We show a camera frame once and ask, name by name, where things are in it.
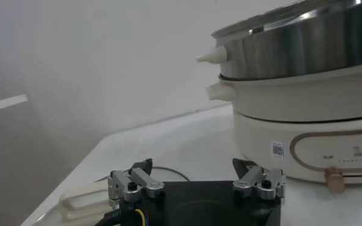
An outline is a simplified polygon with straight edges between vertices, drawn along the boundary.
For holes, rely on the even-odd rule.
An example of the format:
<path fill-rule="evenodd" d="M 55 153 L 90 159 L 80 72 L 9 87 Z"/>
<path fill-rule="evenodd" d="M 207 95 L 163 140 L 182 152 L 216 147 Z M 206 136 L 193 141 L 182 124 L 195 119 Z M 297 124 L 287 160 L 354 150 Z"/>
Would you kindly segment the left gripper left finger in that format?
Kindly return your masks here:
<path fill-rule="evenodd" d="M 165 194 L 165 184 L 151 177 L 151 158 L 132 164 L 125 170 L 111 171 L 108 176 L 108 196 L 112 201 L 137 203 L 146 197 L 157 200 Z"/>

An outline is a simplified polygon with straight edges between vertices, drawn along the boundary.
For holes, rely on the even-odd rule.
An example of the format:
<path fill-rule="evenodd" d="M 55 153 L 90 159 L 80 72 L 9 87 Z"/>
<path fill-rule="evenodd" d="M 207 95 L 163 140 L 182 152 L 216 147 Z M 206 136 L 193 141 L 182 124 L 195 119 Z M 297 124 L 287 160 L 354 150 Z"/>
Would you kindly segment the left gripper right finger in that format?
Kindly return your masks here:
<path fill-rule="evenodd" d="M 282 169 L 264 169 L 255 162 L 233 158 L 232 164 L 238 180 L 232 183 L 233 191 L 242 198 L 256 195 L 261 200 L 285 197 L 286 176 Z"/>

